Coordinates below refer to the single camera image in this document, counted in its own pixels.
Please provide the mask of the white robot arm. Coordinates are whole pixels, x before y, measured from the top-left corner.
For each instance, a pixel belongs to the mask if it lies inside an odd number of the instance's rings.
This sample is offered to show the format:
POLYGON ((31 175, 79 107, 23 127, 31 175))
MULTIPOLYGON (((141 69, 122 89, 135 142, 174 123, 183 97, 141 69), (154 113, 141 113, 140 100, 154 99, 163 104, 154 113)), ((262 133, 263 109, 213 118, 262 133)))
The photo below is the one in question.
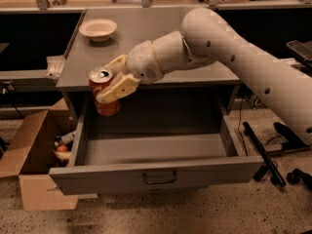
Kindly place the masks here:
POLYGON ((312 143, 312 77, 241 37, 221 16, 198 8, 181 30, 133 47, 104 67, 112 76, 97 101, 108 104, 175 70, 219 61, 277 114, 307 145, 312 143))

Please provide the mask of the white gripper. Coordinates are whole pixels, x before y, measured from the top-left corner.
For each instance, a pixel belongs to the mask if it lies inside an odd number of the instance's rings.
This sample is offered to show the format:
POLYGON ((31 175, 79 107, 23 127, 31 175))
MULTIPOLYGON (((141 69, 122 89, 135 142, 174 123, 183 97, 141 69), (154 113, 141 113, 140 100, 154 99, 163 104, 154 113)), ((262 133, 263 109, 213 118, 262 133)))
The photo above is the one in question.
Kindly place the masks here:
POLYGON ((119 74, 107 88, 97 94, 96 100, 103 104, 117 101, 134 93, 137 90, 138 82, 152 84, 164 77, 164 71, 159 64, 152 41, 145 41, 134 46, 128 56, 120 55, 108 63, 105 68, 114 74, 119 74))

